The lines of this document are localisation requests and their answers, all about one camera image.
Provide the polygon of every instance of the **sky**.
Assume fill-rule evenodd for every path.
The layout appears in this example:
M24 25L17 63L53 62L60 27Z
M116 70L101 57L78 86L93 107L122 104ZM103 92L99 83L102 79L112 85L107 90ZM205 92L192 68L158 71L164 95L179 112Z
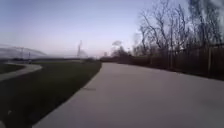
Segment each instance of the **sky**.
M110 52L116 40L128 49L139 12L156 1L0 0L0 44L64 56L76 55L80 41L90 56Z

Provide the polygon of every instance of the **tree line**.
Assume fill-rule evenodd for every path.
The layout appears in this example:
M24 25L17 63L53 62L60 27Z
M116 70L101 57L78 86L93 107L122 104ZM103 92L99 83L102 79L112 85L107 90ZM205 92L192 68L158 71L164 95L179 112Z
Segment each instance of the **tree line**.
M197 70L202 74L220 70L224 74L220 8L211 0L187 3L188 9L162 0L143 10L132 51L125 52L119 45L114 57L123 56L126 59L121 60L144 66Z

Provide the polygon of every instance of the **curved path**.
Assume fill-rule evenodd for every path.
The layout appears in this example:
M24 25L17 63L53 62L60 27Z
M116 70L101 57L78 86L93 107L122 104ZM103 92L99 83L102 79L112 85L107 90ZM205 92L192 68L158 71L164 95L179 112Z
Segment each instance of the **curved path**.
M103 64L34 128L223 128L224 82Z
M33 64L15 64L15 63L7 63L7 64L12 64L12 65L22 65L25 66L25 68L14 71L14 72L8 72L4 74L0 74L0 81L11 79L20 75L24 75L27 73L31 73L37 70L42 69L40 65L33 65Z

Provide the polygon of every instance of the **concrete path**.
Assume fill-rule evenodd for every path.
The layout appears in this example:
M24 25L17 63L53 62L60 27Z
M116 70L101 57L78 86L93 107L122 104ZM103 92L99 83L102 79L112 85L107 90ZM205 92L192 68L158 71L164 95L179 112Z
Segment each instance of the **concrete path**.
M33 65L33 64L15 64L15 63L8 63L12 65L22 65L25 66L25 68L14 71L14 72L8 72L4 74L0 74L0 81L11 79L20 75L24 75L27 73L31 73L37 70L40 70L42 67L39 65Z
M224 82L103 64L34 128L223 128Z

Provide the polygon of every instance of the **grass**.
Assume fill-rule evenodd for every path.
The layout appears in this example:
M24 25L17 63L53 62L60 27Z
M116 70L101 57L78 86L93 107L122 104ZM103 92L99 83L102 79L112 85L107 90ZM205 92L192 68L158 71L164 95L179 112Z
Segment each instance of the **grass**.
M10 65L10 64L0 64L0 74L16 71L22 69L24 66Z
M100 69L98 62L37 62L43 69L0 83L0 119L28 128L65 102Z

